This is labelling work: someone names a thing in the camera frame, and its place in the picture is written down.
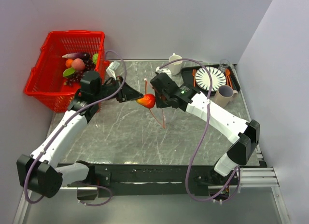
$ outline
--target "red basket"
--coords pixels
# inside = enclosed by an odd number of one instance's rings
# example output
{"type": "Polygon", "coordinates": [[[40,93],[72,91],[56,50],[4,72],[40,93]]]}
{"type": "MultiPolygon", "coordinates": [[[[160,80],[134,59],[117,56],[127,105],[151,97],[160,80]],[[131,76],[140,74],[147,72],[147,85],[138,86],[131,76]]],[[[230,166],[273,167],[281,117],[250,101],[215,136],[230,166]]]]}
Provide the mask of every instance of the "red basket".
{"type": "Polygon", "coordinates": [[[79,83],[73,86],[64,85],[62,77],[66,69],[63,55],[76,52],[87,52],[91,56],[98,53],[95,71],[104,79],[109,61],[104,61],[104,32],[83,30],[50,32],[41,47],[40,57],[31,69],[24,92],[34,96],[41,103],[55,112],[65,112],[72,101],[79,83]]]}

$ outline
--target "table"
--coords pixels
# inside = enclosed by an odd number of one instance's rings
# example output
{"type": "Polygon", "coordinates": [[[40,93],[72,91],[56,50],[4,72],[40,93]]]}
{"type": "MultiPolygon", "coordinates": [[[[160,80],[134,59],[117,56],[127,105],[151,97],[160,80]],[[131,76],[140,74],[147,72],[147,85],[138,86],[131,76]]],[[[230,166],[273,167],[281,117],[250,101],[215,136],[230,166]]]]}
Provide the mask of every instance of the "table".
{"type": "MultiPolygon", "coordinates": [[[[155,76],[155,69],[165,61],[126,61],[127,80],[133,88],[144,93],[144,78],[155,76]]],[[[184,67],[195,66],[185,62],[184,67]]],[[[122,73],[120,66],[116,73],[122,73]]],[[[180,85],[181,75],[172,79],[180,85]]],[[[239,95],[226,108],[235,116],[248,120],[243,97],[239,95]]],[[[149,110],[134,101],[119,103],[115,99],[102,104],[87,128],[68,149],[62,163],[77,160],[89,163],[186,165],[200,139],[205,122],[180,109],[165,108],[167,128],[164,129],[152,117],[149,110]]],[[[63,113],[54,115],[52,131],[63,113]]],[[[194,164],[213,165],[231,146],[219,131],[210,126],[194,164]]],[[[254,152],[248,166],[258,166],[254,152]]]]}

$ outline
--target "black tray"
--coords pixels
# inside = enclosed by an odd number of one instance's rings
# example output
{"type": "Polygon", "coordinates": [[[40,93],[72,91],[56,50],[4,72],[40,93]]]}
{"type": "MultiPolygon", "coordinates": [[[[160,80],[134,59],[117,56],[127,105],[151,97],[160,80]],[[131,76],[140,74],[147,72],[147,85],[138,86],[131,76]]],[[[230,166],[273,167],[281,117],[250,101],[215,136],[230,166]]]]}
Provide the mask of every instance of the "black tray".
{"type": "MultiPolygon", "coordinates": [[[[215,67],[215,68],[218,68],[219,67],[219,64],[216,64],[216,65],[205,65],[205,66],[212,66],[212,67],[215,67]]],[[[180,73],[183,77],[183,82],[184,83],[188,83],[190,85],[193,86],[193,76],[192,76],[192,71],[194,69],[198,70],[199,68],[201,68],[200,66],[192,66],[192,67],[184,67],[180,70],[180,73]]],[[[232,71],[232,68],[231,67],[228,67],[229,70],[230,70],[230,78],[231,78],[231,82],[232,82],[232,87],[233,87],[233,90],[237,90],[238,92],[240,91],[240,85],[232,71]]],[[[195,86],[199,91],[203,92],[205,95],[207,95],[208,93],[208,90],[204,90],[202,89],[201,87],[199,87],[197,84],[195,86]]],[[[214,96],[216,93],[216,91],[212,91],[211,92],[211,96],[214,96]]]]}

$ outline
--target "cup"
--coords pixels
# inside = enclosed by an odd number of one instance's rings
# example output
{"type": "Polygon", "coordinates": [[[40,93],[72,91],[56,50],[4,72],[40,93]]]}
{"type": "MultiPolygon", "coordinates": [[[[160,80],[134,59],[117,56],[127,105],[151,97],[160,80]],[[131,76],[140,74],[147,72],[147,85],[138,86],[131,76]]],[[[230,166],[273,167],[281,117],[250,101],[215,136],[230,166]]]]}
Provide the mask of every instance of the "cup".
{"type": "MultiPolygon", "coordinates": [[[[169,61],[173,61],[176,59],[182,58],[179,55],[173,54],[172,56],[169,57],[169,61]]],[[[174,63],[171,63],[168,65],[170,72],[172,75],[177,75],[180,72],[180,69],[182,68],[182,63],[183,61],[176,61],[174,63]]]]}
{"type": "Polygon", "coordinates": [[[229,101],[233,100],[238,95],[237,90],[233,90],[228,85],[222,85],[214,95],[213,102],[224,108],[229,101]]]}
{"type": "Polygon", "coordinates": [[[228,60],[221,60],[218,70],[220,70],[222,73],[225,73],[225,69],[227,69],[230,66],[230,62],[228,60]]]}

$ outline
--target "wire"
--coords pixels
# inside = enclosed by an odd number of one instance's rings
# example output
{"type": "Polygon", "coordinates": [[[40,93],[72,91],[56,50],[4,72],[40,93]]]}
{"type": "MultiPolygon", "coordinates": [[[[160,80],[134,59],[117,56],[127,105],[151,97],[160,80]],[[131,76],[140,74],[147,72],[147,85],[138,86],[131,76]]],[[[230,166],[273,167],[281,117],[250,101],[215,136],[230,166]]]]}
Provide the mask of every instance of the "wire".
{"type": "Polygon", "coordinates": [[[102,203],[99,203],[99,204],[89,204],[89,203],[86,203],[84,201],[79,201],[80,203],[84,204],[85,206],[101,206],[101,205],[104,205],[104,204],[108,203],[111,200],[111,198],[112,198],[112,191],[109,188],[106,188],[106,187],[100,186],[100,185],[93,185],[93,184],[92,185],[84,184],[84,185],[88,185],[88,186],[95,187],[95,188],[98,188],[98,189],[104,189],[107,192],[109,192],[109,194],[110,194],[109,198],[106,201],[103,201],[102,203]]]}
{"type": "MultiPolygon", "coordinates": [[[[174,60],[174,61],[170,61],[170,62],[164,64],[163,66],[161,66],[159,69],[162,69],[162,68],[164,68],[165,66],[167,66],[167,65],[169,65],[169,64],[171,64],[171,63],[177,62],[177,61],[191,61],[191,62],[194,62],[194,63],[200,65],[200,66],[206,71],[206,73],[207,73],[208,76],[209,76],[209,81],[210,81],[209,90],[208,90],[208,93],[207,93],[207,99],[209,99],[210,96],[211,96],[211,90],[212,90],[212,78],[211,78],[210,72],[209,72],[209,71],[206,69],[206,67],[205,67],[203,64],[201,64],[200,62],[195,61],[195,60],[193,60],[193,59],[189,59],[189,58],[181,58],[181,59],[176,59],[176,60],[174,60]]],[[[203,142],[203,140],[204,140],[204,137],[205,137],[205,135],[206,135],[206,132],[207,132],[207,130],[208,130],[209,121],[210,121],[210,116],[211,116],[210,103],[208,103],[208,104],[207,104],[207,120],[206,120],[206,125],[205,125],[205,128],[204,128],[203,134],[202,134],[202,136],[201,136],[201,139],[199,140],[199,142],[198,142],[198,144],[197,144],[197,147],[196,147],[196,149],[194,150],[194,153],[193,153],[193,155],[192,155],[192,157],[191,157],[191,159],[190,159],[190,162],[189,162],[189,165],[188,165],[188,169],[187,169],[187,173],[186,173],[186,176],[185,176],[185,189],[186,189],[188,195],[189,195],[193,200],[195,200],[195,201],[201,201],[201,202],[204,202],[204,201],[211,201],[211,200],[213,200],[215,197],[217,197],[217,196],[226,188],[226,186],[230,183],[230,181],[232,180],[233,176],[235,175],[236,169],[237,169],[237,167],[234,168],[234,170],[233,170],[231,176],[228,178],[228,180],[226,181],[226,183],[224,184],[224,186],[223,186],[215,195],[213,195],[213,196],[211,196],[211,197],[208,197],[208,198],[198,198],[198,197],[194,196],[194,195],[190,192],[190,189],[189,189],[189,176],[190,176],[190,171],[191,171],[191,168],[192,168],[192,165],[193,165],[194,158],[195,158],[195,156],[197,155],[197,152],[198,152],[198,150],[199,150],[199,148],[200,148],[200,146],[201,146],[201,144],[202,144],[202,142],[203,142]]]]}
{"type": "MultiPolygon", "coordinates": [[[[33,163],[31,164],[28,172],[27,172],[27,175],[26,175],[26,179],[25,179],[25,184],[24,184],[24,194],[25,194],[25,199],[28,203],[30,204],[35,204],[35,203],[38,203],[39,201],[41,201],[43,199],[44,196],[41,196],[38,200],[31,200],[30,197],[29,197],[29,194],[28,194],[28,183],[29,183],[29,180],[30,180],[30,175],[32,173],[32,170],[33,168],[35,167],[36,163],[39,161],[39,159],[41,159],[41,157],[45,154],[46,150],[50,147],[50,145],[52,144],[52,142],[57,138],[57,136],[61,133],[61,131],[67,126],[67,124],[74,118],[76,117],[79,113],[83,112],[84,110],[88,109],[89,107],[93,106],[93,105],[96,105],[98,103],[101,103],[103,101],[106,101],[106,100],[109,100],[111,99],[112,97],[114,97],[116,94],[118,94],[118,92],[122,89],[122,87],[124,86],[125,82],[126,82],[126,64],[124,62],[124,60],[119,56],[119,54],[113,50],[107,50],[105,52],[105,56],[104,58],[106,59],[106,55],[108,53],[114,53],[116,54],[120,59],[121,59],[121,62],[123,63],[124,65],[124,76],[123,76],[123,81],[121,82],[119,88],[114,92],[112,93],[111,95],[107,96],[106,98],[103,98],[101,100],[98,100],[98,101],[95,101],[93,103],[90,103],[88,104],[87,106],[84,106],[83,108],[79,109],[77,112],[75,112],[70,118],[67,119],[67,121],[58,129],[58,131],[51,137],[51,139],[48,141],[48,143],[46,144],[46,146],[44,147],[44,149],[41,151],[41,153],[37,156],[37,158],[33,161],[33,163]]],[[[103,186],[100,186],[100,188],[102,189],[106,189],[106,190],[109,190],[103,186]]]]}

